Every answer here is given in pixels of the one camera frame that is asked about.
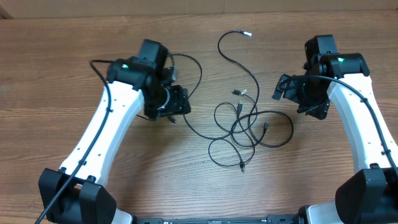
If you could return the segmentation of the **black thin cable silver tip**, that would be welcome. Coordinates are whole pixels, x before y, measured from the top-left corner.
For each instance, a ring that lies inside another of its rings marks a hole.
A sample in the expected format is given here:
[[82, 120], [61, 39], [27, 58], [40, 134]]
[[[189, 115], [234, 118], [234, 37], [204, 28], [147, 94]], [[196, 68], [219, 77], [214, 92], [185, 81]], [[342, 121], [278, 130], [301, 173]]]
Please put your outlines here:
[[251, 37], [251, 36], [252, 36], [252, 33], [251, 33], [251, 32], [247, 32], [247, 31], [243, 31], [243, 30], [229, 30], [229, 31], [225, 32], [224, 34], [222, 34], [221, 37], [219, 38], [219, 40], [218, 40], [218, 42], [217, 42], [217, 49], [218, 49], [218, 53], [219, 53], [224, 59], [226, 59], [227, 61], [229, 61], [229, 62], [231, 62], [231, 63], [233, 63], [233, 64], [235, 64], [235, 65], [237, 65], [239, 68], [241, 68], [241, 69], [244, 70], [246, 73], [248, 73], [248, 74], [251, 76], [251, 78], [254, 80], [254, 82], [255, 82], [255, 84], [256, 84], [256, 88], [257, 88], [257, 96], [256, 96], [256, 99], [254, 100], [254, 104], [253, 104], [252, 110], [250, 111], [250, 113], [253, 113], [254, 110], [257, 109], [257, 102], [258, 102], [258, 98], [259, 98], [259, 82], [258, 82], [257, 78], [256, 78], [256, 77], [254, 76], [254, 74], [253, 74], [249, 69], [247, 69], [244, 65], [242, 65], [241, 63], [239, 63], [239, 62], [237, 62], [237, 61], [235, 61], [235, 60], [233, 60], [233, 59], [227, 57], [227, 56], [221, 51], [220, 43], [221, 43], [222, 39], [223, 39], [225, 36], [227, 36], [228, 34], [233, 34], [233, 33], [245, 35], [245, 36], [248, 36], [248, 37]]

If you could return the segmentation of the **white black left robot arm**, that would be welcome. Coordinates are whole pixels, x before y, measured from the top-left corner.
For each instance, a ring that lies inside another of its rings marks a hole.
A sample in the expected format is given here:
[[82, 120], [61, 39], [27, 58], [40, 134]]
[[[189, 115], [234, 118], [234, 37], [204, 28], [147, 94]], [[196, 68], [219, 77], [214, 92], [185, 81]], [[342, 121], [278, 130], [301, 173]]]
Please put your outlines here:
[[139, 54], [108, 60], [101, 101], [71, 154], [57, 170], [44, 169], [38, 186], [44, 210], [36, 220], [52, 223], [138, 223], [120, 210], [106, 190], [115, 155], [134, 118], [191, 112], [187, 89], [175, 85], [176, 68], [165, 67], [172, 55], [160, 42], [146, 39]]

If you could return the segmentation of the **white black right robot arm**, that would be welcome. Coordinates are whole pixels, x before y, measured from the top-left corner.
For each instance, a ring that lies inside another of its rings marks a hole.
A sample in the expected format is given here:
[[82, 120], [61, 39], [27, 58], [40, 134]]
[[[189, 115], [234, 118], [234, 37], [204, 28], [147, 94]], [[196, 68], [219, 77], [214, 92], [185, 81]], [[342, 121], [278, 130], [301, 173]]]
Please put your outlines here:
[[283, 74], [273, 99], [325, 119], [333, 104], [351, 146], [354, 175], [330, 202], [300, 208], [296, 223], [397, 223], [397, 144], [374, 97], [370, 70], [359, 53], [338, 52], [332, 35], [305, 43], [304, 75]]

